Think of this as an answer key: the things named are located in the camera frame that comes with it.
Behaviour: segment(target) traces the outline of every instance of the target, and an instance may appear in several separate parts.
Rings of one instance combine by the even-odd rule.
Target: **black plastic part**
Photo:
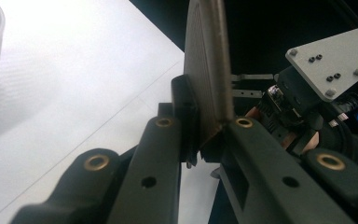
[[[174,78],[171,92],[172,115],[182,123],[181,162],[188,161],[195,166],[200,149],[200,114],[188,76]]]
[[[149,120],[107,223],[177,223],[181,124]]]
[[[159,103],[158,104],[158,116],[173,116],[172,103]]]
[[[353,223],[258,121],[246,119],[247,128],[233,121],[225,129],[220,173],[239,223]],[[236,165],[247,190],[230,178],[227,167]]]
[[[343,161],[345,168],[332,170],[321,165],[319,155],[332,155]],[[322,180],[353,208],[358,209],[358,165],[340,153],[324,148],[315,148],[308,152],[305,162]]]
[[[206,162],[220,162],[225,147],[223,133],[218,133],[210,141],[208,141],[200,151],[201,157]]]
[[[322,101],[293,66],[280,72],[278,87],[300,115],[307,114]]]
[[[319,131],[324,126],[324,118],[315,111],[310,111],[305,119],[312,130]]]
[[[345,164],[345,168],[343,170],[332,170],[321,165],[317,160],[317,157],[321,154],[339,158]],[[309,151],[304,161],[310,175],[358,223],[358,165],[342,154],[325,148],[315,148]]]
[[[234,112],[237,116],[244,116],[260,102],[259,98],[234,97]]]
[[[325,120],[330,121],[336,119],[338,115],[344,113],[344,111],[335,103],[322,102],[318,106],[318,110]]]
[[[132,147],[123,154],[120,155],[120,181],[123,180],[123,177],[126,175],[127,170],[129,169],[130,162],[132,160],[133,154],[138,146]]]
[[[208,224],[238,224],[222,181],[217,186]]]
[[[289,148],[287,148],[290,153],[300,157],[303,154],[303,150],[307,143],[312,139],[312,137],[316,134],[316,131],[313,129],[307,129],[304,133],[296,139],[296,141],[291,144]]]
[[[341,153],[358,164],[358,136],[351,133],[345,122],[338,120],[337,123],[335,128],[325,123],[319,131],[319,147]]]
[[[89,162],[98,165],[101,155],[108,158],[104,168],[87,170],[87,159],[97,156]],[[104,223],[119,187],[119,166],[120,158],[114,151],[97,148],[83,153],[44,203],[22,207],[11,223]]]

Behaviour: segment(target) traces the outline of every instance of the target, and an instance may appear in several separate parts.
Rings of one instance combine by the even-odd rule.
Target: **white table surface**
[[[81,153],[137,145],[184,53],[126,0],[0,0],[0,224]],[[207,223],[217,164],[183,169],[179,223]]]

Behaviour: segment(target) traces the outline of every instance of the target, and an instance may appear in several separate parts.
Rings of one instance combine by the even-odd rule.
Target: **triangular bracket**
[[[323,101],[358,82],[358,29],[289,49],[287,60]]]

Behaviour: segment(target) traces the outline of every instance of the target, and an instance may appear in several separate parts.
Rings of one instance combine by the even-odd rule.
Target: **brass insert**
[[[158,119],[156,125],[160,128],[167,128],[173,125],[173,120],[171,119]]]
[[[84,161],[84,168],[88,171],[102,170],[109,163],[109,157],[97,154]]]
[[[237,119],[236,122],[242,128],[251,128],[253,126],[253,123],[250,119]]]
[[[330,170],[341,171],[345,169],[345,163],[340,158],[330,154],[321,153],[316,157],[316,161]]]

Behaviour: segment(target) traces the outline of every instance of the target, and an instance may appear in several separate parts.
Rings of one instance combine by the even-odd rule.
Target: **metal plate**
[[[358,29],[289,49],[286,58],[322,100],[331,102],[358,82]],[[340,78],[328,81],[334,74]]]
[[[188,8],[185,69],[200,110],[200,146],[233,119],[224,2],[194,0]]]

